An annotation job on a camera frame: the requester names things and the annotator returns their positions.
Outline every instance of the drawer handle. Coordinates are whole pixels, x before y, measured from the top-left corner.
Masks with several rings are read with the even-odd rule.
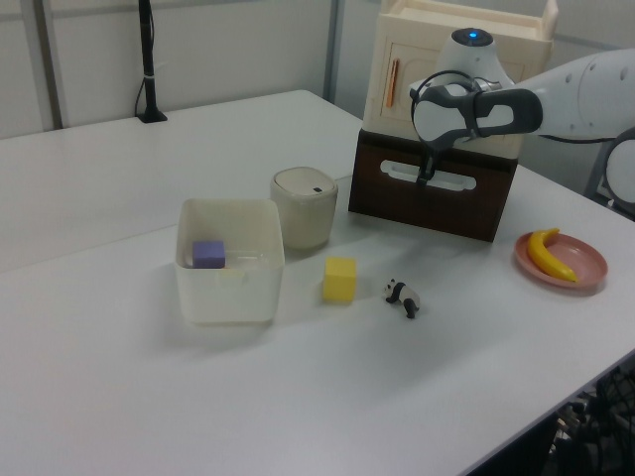
[[[399,70],[399,59],[393,59],[390,67],[390,79],[388,82],[388,95],[386,96],[386,107],[393,107],[395,102],[395,87],[397,86],[397,71]]]

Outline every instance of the yellow block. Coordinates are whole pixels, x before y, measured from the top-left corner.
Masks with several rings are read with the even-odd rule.
[[[353,258],[329,256],[324,265],[321,295],[324,300],[352,301],[357,283],[356,263]]]

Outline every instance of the black pole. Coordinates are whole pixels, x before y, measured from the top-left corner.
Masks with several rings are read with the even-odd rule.
[[[167,121],[166,115],[157,107],[155,90],[155,66],[152,58],[153,35],[150,0],[139,0],[139,23],[141,26],[141,53],[143,54],[144,87],[146,89],[146,112],[139,116],[142,122]]]

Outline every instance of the purple cube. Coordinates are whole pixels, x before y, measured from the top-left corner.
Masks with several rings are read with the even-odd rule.
[[[225,267],[225,245],[222,241],[194,241],[191,245],[191,263],[198,269]]]

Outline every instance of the white canister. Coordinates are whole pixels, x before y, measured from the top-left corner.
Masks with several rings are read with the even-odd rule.
[[[278,205],[285,246],[309,249],[328,241],[337,201],[332,178],[310,167],[278,172],[271,180],[271,199]]]

